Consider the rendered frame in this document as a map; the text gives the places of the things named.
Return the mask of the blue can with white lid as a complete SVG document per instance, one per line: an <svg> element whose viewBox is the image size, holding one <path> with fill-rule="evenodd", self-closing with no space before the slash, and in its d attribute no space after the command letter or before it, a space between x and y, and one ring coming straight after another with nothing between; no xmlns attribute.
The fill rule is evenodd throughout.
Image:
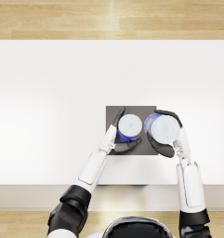
<svg viewBox="0 0 224 238"><path fill-rule="evenodd" d="M180 126L178 120L170 115L153 113L146 118L144 130L157 142L170 144L178 138Z"/></svg>
<svg viewBox="0 0 224 238"><path fill-rule="evenodd" d="M124 115L118 123L118 136L121 141L136 140L139 138L142 122L135 114Z"/></svg>

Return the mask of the dark round robot body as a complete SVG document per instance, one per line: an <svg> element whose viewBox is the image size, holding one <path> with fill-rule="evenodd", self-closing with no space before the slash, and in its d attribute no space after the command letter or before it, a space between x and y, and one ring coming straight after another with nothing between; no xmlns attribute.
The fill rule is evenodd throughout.
<svg viewBox="0 0 224 238"><path fill-rule="evenodd" d="M118 218L111 223L102 238L175 238L159 220L147 217Z"/></svg>

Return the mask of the dark grey square mat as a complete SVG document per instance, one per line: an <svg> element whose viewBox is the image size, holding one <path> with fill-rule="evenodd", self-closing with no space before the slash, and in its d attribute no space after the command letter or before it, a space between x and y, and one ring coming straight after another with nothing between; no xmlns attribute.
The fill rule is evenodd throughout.
<svg viewBox="0 0 224 238"><path fill-rule="evenodd" d="M121 109L122 106L106 107L106 128L109 128L115 116ZM142 122L145 122L146 118L153 114L155 110L155 106L125 106L125 114L135 114ZM129 152L123 152L123 155L157 155L157 152L152 148L148 141L144 130L141 131L139 137L142 139L142 142L135 149Z"/></svg>

